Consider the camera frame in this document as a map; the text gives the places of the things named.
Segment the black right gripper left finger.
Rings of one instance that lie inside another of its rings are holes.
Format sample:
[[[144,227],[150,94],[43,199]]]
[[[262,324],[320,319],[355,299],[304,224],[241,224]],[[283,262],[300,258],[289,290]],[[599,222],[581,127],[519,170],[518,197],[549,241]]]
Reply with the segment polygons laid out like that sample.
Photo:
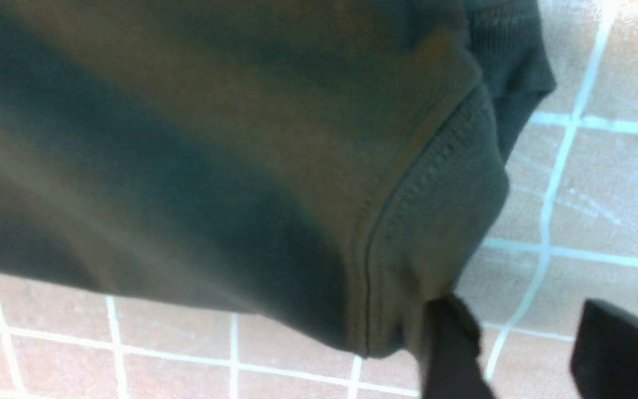
[[[420,397],[494,398],[479,364],[482,330],[466,304],[458,297],[431,301],[427,316]]]

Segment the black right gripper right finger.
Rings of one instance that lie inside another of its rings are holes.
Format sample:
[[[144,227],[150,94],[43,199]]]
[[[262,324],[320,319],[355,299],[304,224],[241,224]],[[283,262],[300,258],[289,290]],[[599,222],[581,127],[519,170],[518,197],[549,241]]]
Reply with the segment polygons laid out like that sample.
[[[587,299],[570,357],[582,398],[638,398],[638,316]]]

